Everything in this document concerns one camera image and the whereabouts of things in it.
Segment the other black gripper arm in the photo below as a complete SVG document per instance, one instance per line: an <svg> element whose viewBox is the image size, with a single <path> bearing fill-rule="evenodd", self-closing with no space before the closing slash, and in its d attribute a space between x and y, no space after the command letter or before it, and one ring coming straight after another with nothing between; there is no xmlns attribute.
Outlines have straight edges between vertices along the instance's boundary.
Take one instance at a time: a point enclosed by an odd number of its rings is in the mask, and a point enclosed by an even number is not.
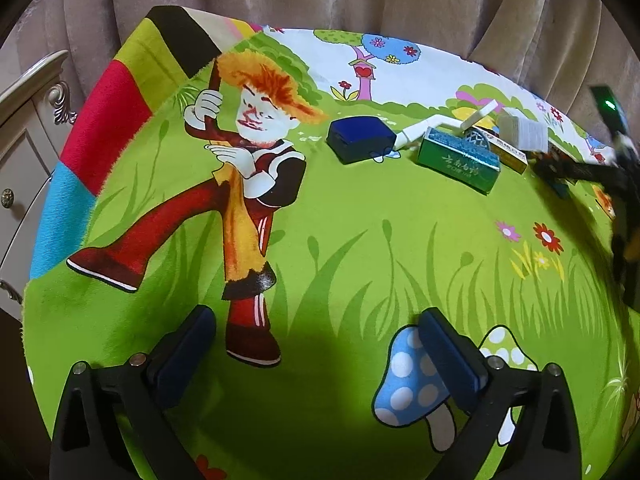
<svg viewBox="0 0 640 480"><path fill-rule="evenodd" d="M612 273L616 283L622 286L623 303L632 308L639 295L639 152L612 89L606 84L597 84L590 91L613 142L614 164L588 164L544 154L536 158L533 170L548 183L570 179L601 185L611 197L615 214Z"/></svg>

